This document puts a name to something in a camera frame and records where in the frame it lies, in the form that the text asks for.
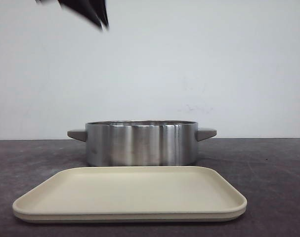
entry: pot handle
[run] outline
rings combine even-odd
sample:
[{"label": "pot handle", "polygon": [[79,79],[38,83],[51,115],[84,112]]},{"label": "pot handle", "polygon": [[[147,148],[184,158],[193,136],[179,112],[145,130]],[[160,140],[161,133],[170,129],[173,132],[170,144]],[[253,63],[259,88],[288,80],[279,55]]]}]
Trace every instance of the pot handle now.
[{"label": "pot handle", "polygon": [[196,133],[196,139],[198,142],[206,140],[208,138],[214,137],[217,135],[217,130],[213,128],[200,127]]},{"label": "pot handle", "polygon": [[85,130],[71,130],[67,132],[67,135],[82,142],[87,140],[87,132]]}]

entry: plastic tray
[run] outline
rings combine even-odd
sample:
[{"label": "plastic tray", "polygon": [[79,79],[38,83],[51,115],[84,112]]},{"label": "plastic tray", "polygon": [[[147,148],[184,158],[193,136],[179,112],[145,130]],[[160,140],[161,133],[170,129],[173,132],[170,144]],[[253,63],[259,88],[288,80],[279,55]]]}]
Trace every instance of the plastic tray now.
[{"label": "plastic tray", "polygon": [[198,166],[81,167],[61,171],[13,203],[27,222],[227,221],[247,200]]}]

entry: white wall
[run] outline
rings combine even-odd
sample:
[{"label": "white wall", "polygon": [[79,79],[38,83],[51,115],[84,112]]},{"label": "white wall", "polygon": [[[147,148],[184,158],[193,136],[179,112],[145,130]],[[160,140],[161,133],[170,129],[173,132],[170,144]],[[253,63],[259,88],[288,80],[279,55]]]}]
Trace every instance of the white wall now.
[{"label": "white wall", "polygon": [[0,0],[0,139],[188,119],[300,137],[300,0],[108,0],[103,33],[57,2]]}]

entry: pot rim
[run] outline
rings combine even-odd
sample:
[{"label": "pot rim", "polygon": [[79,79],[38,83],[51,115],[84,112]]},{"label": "pot rim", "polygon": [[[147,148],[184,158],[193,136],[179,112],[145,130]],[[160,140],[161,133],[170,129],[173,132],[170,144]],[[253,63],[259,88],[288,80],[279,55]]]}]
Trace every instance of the pot rim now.
[{"label": "pot rim", "polygon": [[107,126],[131,126],[131,127],[154,127],[154,126],[168,126],[168,125],[193,125],[197,124],[196,121],[188,121],[188,120],[110,120],[110,121],[96,121],[96,122],[88,122],[86,125],[107,125]]}]

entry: pot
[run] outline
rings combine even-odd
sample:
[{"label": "pot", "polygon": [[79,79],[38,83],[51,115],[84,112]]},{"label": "pot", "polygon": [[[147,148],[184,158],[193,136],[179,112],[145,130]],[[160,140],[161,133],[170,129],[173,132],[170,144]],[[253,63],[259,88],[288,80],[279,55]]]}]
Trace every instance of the pot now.
[{"label": "pot", "polygon": [[194,121],[100,121],[67,135],[86,142],[91,166],[187,165],[197,159],[198,142],[216,130]]}]

